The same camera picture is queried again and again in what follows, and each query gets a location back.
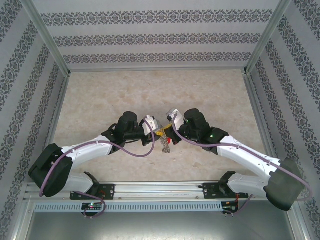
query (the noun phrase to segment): black clamp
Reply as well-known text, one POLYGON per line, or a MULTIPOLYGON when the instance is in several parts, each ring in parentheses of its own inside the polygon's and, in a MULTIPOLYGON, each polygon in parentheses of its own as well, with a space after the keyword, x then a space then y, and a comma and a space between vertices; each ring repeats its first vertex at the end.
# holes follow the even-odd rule
POLYGON ((238 199, 247 199, 247 193, 235 193, 229 186, 228 181, 230 177, 235 174, 235 171, 228 171, 219 182, 205 182, 198 186, 203 189, 204 199, 236 199, 235 201, 222 201, 223 214, 234 214, 239 209, 238 199))
MULTIPOLYGON (((58 147, 55 143, 50 144, 32 165, 28 175, 39 188, 41 188, 44 183, 45 178, 52 167, 52 162, 55 163, 63 154, 61 147, 58 147)), ((72 165, 72 158, 67 156, 57 164, 43 190, 43 194, 47 198, 56 195, 65 187, 72 165)))
MULTIPOLYGON (((92 180, 92 187, 86 192, 91 196, 98 197, 103 200, 113 200, 115 196, 116 185, 99 183, 98 180, 92 176, 89 172, 84 172, 92 180)), ((70 193, 70 200, 92 200, 92 197, 77 194, 75 192, 70 193)))
MULTIPOLYGON (((131 141, 132 143, 139 140, 142 141, 143 146, 146 146, 149 143, 152 143, 152 135, 151 133, 147 136, 145 135, 145 130, 143 128, 144 122, 145 121, 142 120, 140 124, 138 124, 138 116, 134 112, 126 111, 119 118, 118 123, 111 125, 109 129, 101 133, 101 135, 109 139, 110 142, 121 147, 124 147, 127 141, 131 141)), ((156 141, 160 138, 160 136, 156 134, 154 137, 156 141)), ((113 154, 118 150, 119 148, 113 146, 110 154, 113 154)))

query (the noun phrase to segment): black joint cover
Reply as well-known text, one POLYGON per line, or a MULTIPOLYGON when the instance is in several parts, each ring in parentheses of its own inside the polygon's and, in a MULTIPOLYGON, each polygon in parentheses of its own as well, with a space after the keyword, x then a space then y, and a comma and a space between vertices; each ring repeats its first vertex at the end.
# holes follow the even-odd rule
POLYGON ((133 132, 138 127, 138 116, 132 111, 126 111, 118 121, 114 128, 116 133, 133 132))
POLYGON ((186 124, 190 128, 189 138, 193 141, 199 141, 209 131, 210 126, 205 116, 196 108, 190 109, 184 113, 186 124))
MULTIPOLYGON (((52 162, 63 154, 61 148, 55 143, 48 145, 39 158, 30 168, 28 175, 35 182, 35 184, 41 188, 45 178, 52 166, 52 162)), ((44 190, 43 194, 46 197, 52 197, 59 193, 66 185, 71 167, 73 165, 70 157, 64 157, 52 172, 44 190)))
MULTIPOLYGON (((227 136, 229 136, 229 134, 226 131, 223 131, 220 128, 217 128, 217 127, 211 127, 210 131, 207 132, 205 137, 203 137, 199 142, 201 142, 202 144, 206 144, 206 145, 219 144, 220 141, 224 137, 227 137, 227 136)), ((217 147, 203 147, 202 149, 218 155, 217 147)))
MULTIPOLYGON (((296 162, 292 159, 286 158, 280 167, 302 178, 296 162)), ((269 202, 283 211, 290 210, 303 189, 302 183, 279 169, 271 174, 268 185, 264 187, 269 202)))

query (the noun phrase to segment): gray metal panel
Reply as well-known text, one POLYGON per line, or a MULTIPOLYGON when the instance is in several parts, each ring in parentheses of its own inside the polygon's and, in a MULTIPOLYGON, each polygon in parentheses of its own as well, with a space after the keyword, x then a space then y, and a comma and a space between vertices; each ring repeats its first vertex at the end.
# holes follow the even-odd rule
POLYGON ((28 240, 291 240, 288 216, 265 201, 251 202, 235 217, 220 212, 80 213, 35 212, 28 240))

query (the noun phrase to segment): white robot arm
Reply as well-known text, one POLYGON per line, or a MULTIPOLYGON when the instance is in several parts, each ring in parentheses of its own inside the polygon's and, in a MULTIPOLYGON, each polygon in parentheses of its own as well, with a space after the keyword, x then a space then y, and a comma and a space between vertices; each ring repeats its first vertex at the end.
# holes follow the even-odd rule
POLYGON ((97 180, 88 172, 71 173, 71 170, 97 157, 113 154, 119 150, 119 147, 123 148, 126 143, 141 140, 142 145, 146 146, 153 142, 152 131, 156 132, 160 128, 159 122, 151 116, 146 116, 140 124, 137 119, 135 113, 125 112, 117 124, 113 124, 95 139, 65 147, 58 147, 54 143, 48 145, 28 172, 37 186, 41 188, 40 195, 52 197, 60 191, 77 191, 90 192, 95 196, 97 188, 93 189, 93 185, 97 180))
POLYGON ((188 110, 184 117, 177 109, 172 109, 167 113, 167 118, 173 121, 173 126, 167 128, 165 133, 172 138, 173 144, 184 139, 206 151, 229 158, 257 175, 245 176, 227 172, 221 178, 219 186, 219 191, 225 195, 247 193, 266 197, 277 208, 288 211, 304 189, 304 181, 301 180, 300 171, 293 160, 267 156, 242 144, 227 132, 210 127, 198 109, 188 110))
MULTIPOLYGON (((167 113, 167 118, 173 121, 173 124, 165 127, 164 132, 174 145, 184 139, 205 151, 232 159, 257 175, 245 176, 228 171, 219 181, 218 189, 204 189, 211 193, 215 191, 213 195, 222 194, 224 197, 233 198, 236 193, 246 193, 267 197, 277 208, 288 211, 302 192, 304 182, 293 160, 279 160, 245 146, 227 132, 210 127, 198 109, 188 110, 184 117, 177 109, 172 109, 167 113), (296 178, 283 172, 283 169, 294 174, 296 178)), ((89 160, 115 153, 129 143, 127 141, 141 140, 145 146, 153 142, 152 135, 154 140, 160 138, 153 134, 161 127, 154 117, 147 116, 140 124, 137 119, 133 112, 125 112, 117 124, 113 124, 91 141, 65 147, 58 147, 56 144, 47 146, 28 173, 41 188, 40 194, 52 197, 63 190, 97 196, 99 182, 88 172, 71 173, 71 170, 89 160)))

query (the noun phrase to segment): metal frame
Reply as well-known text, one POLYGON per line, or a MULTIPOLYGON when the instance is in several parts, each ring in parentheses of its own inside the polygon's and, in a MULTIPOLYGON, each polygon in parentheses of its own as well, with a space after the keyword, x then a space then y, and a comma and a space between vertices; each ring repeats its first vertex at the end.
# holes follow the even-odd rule
MULTIPOLYGON (((252 105, 257 126, 264 144, 266 153, 275 157, 275 151, 268 133, 268 128, 259 105, 258 97, 253 87, 252 79, 247 76, 245 71, 242 71, 245 86, 252 105)), ((65 84, 65 89, 62 93, 62 100, 59 104, 57 114, 55 116, 55 127, 59 120, 59 114, 63 105, 63 98, 67 91, 68 82, 65 84)), ((204 193, 199 185, 203 183, 216 183, 217 181, 182 181, 182 182, 103 182, 104 184, 115 184, 114 200, 108 200, 107 204, 117 203, 214 203, 234 201, 234 199, 205 199, 204 193)), ((266 201, 265 198, 254 198, 253 201, 266 201)), ((13 230, 11 240, 24 240, 27 238, 29 227, 32 223, 33 213, 36 209, 37 203, 54 203, 56 205, 63 205, 66 203, 88 203, 90 200, 70 200, 70 192, 60 192, 51 198, 39 197, 39 188, 35 183, 28 183, 26 191, 22 200, 21 209, 18 214, 17 222, 13 230)), ((306 223, 304 221, 299 204, 296 202, 290 211, 287 212, 288 219, 296 240, 310 240, 306 223)))
POLYGON ((267 45, 275 29, 277 28, 277 25, 280 22, 280 19, 284 15, 290 3, 291 3, 291 0, 280 0, 278 5, 276 6, 270 18, 270 21, 268 22, 262 36, 260 37, 245 67, 246 73, 251 73, 252 69, 255 67, 259 57, 261 56, 261 53, 265 49, 265 46, 267 45))
POLYGON ((134 72, 134 71, 189 71, 189 70, 242 70, 243 67, 234 66, 204 66, 204 67, 118 67, 118 68, 98 68, 98 69, 72 69, 71 73, 95 73, 95 72, 134 72))
POLYGON ((54 60, 61 69, 63 76, 68 77, 70 70, 66 61, 64 60, 61 52, 58 49, 58 46, 55 43, 54 38, 51 36, 44 20, 42 19, 40 13, 38 12, 33 0, 21 0, 21 3, 31 18, 33 24, 41 35, 44 43, 48 47, 50 53, 52 54, 54 60))
POLYGON ((56 134, 56 129, 58 126, 58 121, 59 121, 59 117, 61 114, 61 110, 65 101, 65 97, 66 97, 66 93, 67 93, 67 89, 68 89, 68 84, 69 84, 69 80, 70 80, 70 76, 67 76, 66 79, 64 80, 63 83, 63 87, 62 87, 62 92, 61 92, 61 97, 58 99, 58 105, 57 105, 57 109, 54 113, 54 117, 52 120, 52 127, 49 130, 49 135, 48 138, 46 140, 45 146, 48 146, 49 144, 52 144, 54 141, 54 137, 56 134))

